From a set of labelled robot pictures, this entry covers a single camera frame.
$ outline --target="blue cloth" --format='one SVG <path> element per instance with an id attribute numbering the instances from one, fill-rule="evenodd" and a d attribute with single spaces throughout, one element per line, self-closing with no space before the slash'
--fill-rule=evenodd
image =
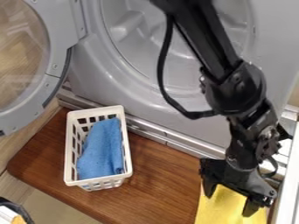
<path id="1" fill-rule="evenodd" d="M 94 124 L 77 162 L 79 179 L 93 179 L 123 171 L 122 133 L 117 118 Z"/>

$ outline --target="black cable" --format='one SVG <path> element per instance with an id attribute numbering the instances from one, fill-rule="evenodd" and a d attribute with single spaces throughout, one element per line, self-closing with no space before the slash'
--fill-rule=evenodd
<path id="1" fill-rule="evenodd" d="M 261 173 L 260 167 L 258 166 L 258 172 L 259 172 L 259 174 L 261 175 L 262 178 L 270 179 L 277 173 L 278 164 L 277 164 L 276 160 L 273 157 L 267 157 L 266 160 L 268 160 L 270 162 L 270 164 L 275 168 L 275 170 L 272 171 L 272 172 L 268 172 L 268 173 Z"/>
<path id="2" fill-rule="evenodd" d="M 166 15 L 166 20 L 167 20 L 167 26 L 166 26 L 166 33 L 162 45 L 162 49 L 159 55 L 159 59 L 157 62 L 157 68 L 156 68 L 156 73 L 157 73 L 157 81 L 158 85 L 161 91 L 161 94 L 163 98 L 177 111 L 179 111 L 183 116 L 186 116 L 189 119 L 196 120 L 202 117 L 210 117 L 210 116 L 216 116 L 217 113 L 214 110 L 206 110 L 206 111 L 194 111 L 190 112 L 187 111 L 185 108 L 183 108 L 182 105 L 180 105 L 176 100 L 171 98 L 168 93 L 166 92 L 163 84 L 163 70 L 164 70 L 164 65 L 165 61 L 167 58 L 167 54 L 170 48 L 171 40 L 172 40 L 172 34 L 173 34 L 173 26 L 174 26 L 174 20 L 171 15 Z"/>

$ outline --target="gray washing machine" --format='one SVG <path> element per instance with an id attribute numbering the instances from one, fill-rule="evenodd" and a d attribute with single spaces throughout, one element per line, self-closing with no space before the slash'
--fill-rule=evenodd
<path id="1" fill-rule="evenodd" d="M 281 115 L 299 70 L 299 2 L 213 2 L 236 52 L 266 75 L 268 98 Z M 121 104 L 129 122 L 160 131 L 170 146 L 186 141 L 193 153 L 200 145 L 202 154 L 221 157 L 230 141 L 226 120 L 190 121 L 159 93 L 164 32 L 164 15 L 148 0 L 1 0 L 0 136 L 41 115 L 68 74 L 75 97 Z M 170 95 L 189 110 L 209 108 L 198 87 L 199 67 L 175 32 L 164 78 Z"/>

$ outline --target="white plastic basket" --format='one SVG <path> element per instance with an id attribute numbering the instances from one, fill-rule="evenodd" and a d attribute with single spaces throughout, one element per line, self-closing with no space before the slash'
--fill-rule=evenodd
<path id="1" fill-rule="evenodd" d="M 123 173 L 101 178 L 78 180 L 77 160 L 82 154 L 82 145 L 88 131 L 93 127 L 94 123 L 112 117 L 117 117 L 121 122 Z M 64 177 L 67 186 L 79 186 L 88 192 L 108 189 L 120 186 L 123 180 L 129 178 L 132 174 L 133 168 L 123 106 L 83 109 L 67 114 Z"/>

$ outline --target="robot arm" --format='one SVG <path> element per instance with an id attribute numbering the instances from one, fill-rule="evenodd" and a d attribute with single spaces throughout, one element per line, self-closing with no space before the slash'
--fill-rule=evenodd
<path id="1" fill-rule="evenodd" d="M 264 74 L 234 51 L 211 0 L 150 0 L 167 18 L 167 31 L 157 75 L 164 99 L 190 119 L 222 115 L 230 124 L 231 144 L 225 160 L 200 159 L 205 194 L 212 197 L 221 184 L 247 196 L 243 210 L 250 216 L 259 207 L 270 207 L 277 192 L 258 172 L 259 164 L 281 147 L 285 131 L 266 97 Z M 163 87 L 163 65 L 176 26 L 200 61 L 200 77 L 211 111 L 186 111 Z"/>

